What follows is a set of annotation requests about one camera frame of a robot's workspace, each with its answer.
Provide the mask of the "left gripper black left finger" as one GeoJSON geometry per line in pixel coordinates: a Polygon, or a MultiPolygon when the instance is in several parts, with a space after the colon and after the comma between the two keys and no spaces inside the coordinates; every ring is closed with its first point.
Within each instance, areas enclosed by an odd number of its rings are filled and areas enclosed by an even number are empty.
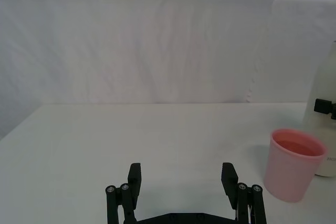
{"type": "Polygon", "coordinates": [[[124,211],[124,223],[137,223],[134,215],[141,188],[141,164],[130,166],[128,182],[120,187],[113,185],[105,189],[107,199],[107,223],[119,223],[118,207],[124,211]]]}

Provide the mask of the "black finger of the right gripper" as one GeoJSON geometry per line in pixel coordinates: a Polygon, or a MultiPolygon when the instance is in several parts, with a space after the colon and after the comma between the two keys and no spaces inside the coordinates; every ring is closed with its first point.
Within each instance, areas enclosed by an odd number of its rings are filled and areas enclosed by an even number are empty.
{"type": "Polygon", "coordinates": [[[329,100],[316,99],[314,104],[314,111],[326,115],[330,114],[331,119],[335,120],[336,104],[329,100]]]}

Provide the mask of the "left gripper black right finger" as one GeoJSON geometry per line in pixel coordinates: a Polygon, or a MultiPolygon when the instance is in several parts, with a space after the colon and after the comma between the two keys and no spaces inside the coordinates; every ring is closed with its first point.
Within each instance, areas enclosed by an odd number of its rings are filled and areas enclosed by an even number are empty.
{"type": "Polygon", "coordinates": [[[221,182],[235,211],[235,218],[227,219],[225,223],[267,223],[261,186],[249,187],[245,183],[240,183],[232,163],[223,163],[221,182]]]}

